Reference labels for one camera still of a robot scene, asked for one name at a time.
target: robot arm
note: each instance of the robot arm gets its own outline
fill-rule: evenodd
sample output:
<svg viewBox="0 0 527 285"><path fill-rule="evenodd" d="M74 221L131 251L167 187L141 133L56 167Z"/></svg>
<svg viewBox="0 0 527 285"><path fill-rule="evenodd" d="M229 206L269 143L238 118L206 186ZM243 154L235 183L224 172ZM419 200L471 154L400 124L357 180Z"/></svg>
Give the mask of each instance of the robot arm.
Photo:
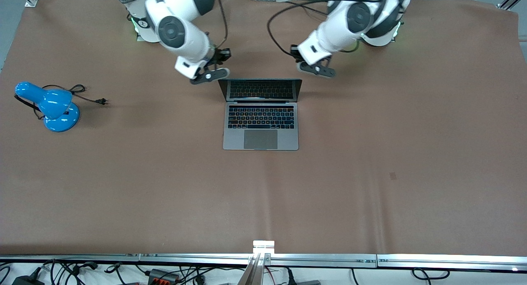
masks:
<svg viewBox="0 0 527 285"><path fill-rule="evenodd" d="M160 44L178 55L175 69L201 84L225 78L228 69L209 70L212 64L222 64L230 50L219 50L191 21L209 12L214 0L147 0L145 6Z"/></svg>
<svg viewBox="0 0 527 285"><path fill-rule="evenodd" d="M355 2L348 0L328 2L328 17L298 47L298 70L326 77L334 77L335 71L321 62L353 42L363 40L374 46L387 45L399 28L401 18L410 0L372 0Z"/></svg>
<svg viewBox="0 0 527 285"><path fill-rule="evenodd" d="M141 38L152 43L159 42L156 32L154 32L152 26L147 20L145 1L146 0L119 0L119 2L124 4L128 13L130 13L135 25L135 30L139 33Z"/></svg>

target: table surface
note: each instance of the table surface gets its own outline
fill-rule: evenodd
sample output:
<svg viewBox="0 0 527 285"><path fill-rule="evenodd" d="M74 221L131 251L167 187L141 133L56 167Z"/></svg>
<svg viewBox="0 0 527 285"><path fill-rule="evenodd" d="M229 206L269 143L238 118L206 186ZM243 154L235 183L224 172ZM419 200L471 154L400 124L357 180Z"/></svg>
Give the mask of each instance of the table surface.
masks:
<svg viewBox="0 0 527 285"><path fill-rule="evenodd" d="M0 253L250 252L527 255L527 72L518 17L413 0L397 41L299 73L269 39L286 4L224 0L231 78L301 78L296 152L222 149L224 98L117 0L39 0L0 75ZM323 9L322 4L313 5ZM320 17L288 11L282 46ZM223 36L216 6L194 21ZM47 131L20 81L84 84L78 124Z"/></svg>

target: blue lamp base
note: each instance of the blue lamp base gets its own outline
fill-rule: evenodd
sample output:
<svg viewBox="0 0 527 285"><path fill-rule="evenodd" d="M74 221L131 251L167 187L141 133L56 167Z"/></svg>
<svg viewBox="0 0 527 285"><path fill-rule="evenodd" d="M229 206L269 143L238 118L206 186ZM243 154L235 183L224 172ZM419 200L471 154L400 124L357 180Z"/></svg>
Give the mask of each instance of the blue lamp base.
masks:
<svg viewBox="0 0 527 285"><path fill-rule="evenodd" d="M44 126L46 129L54 131L55 133L60 133L72 128L79 120L81 112L79 111L79 107L77 107L77 105L74 103L71 103L67 111L69 114L62 114L57 119L49 119L45 117Z"/></svg>

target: gray floor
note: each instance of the gray floor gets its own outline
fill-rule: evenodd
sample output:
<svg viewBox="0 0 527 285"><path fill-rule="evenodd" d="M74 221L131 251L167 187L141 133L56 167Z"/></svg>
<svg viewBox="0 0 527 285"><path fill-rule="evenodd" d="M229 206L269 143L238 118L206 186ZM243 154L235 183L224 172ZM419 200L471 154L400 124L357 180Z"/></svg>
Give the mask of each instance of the gray floor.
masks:
<svg viewBox="0 0 527 285"><path fill-rule="evenodd" d="M482 2L497 4L502 0L480 0ZM0 71L4 65L5 57L15 36L19 25L25 0L0 0ZM519 13L520 34L527 34L527 0L522 0L512 11ZM523 55L527 60L527 43L521 43Z"/></svg>

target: laptop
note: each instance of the laptop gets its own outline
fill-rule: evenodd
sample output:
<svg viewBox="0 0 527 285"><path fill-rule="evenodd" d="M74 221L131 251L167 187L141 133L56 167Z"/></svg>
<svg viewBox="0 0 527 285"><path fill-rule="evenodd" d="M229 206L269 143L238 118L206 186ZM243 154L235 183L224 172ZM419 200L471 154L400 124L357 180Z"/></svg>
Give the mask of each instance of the laptop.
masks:
<svg viewBox="0 0 527 285"><path fill-rule="evenodd" d="M224 150L298 150L301 79L221 79Z"/></svg>

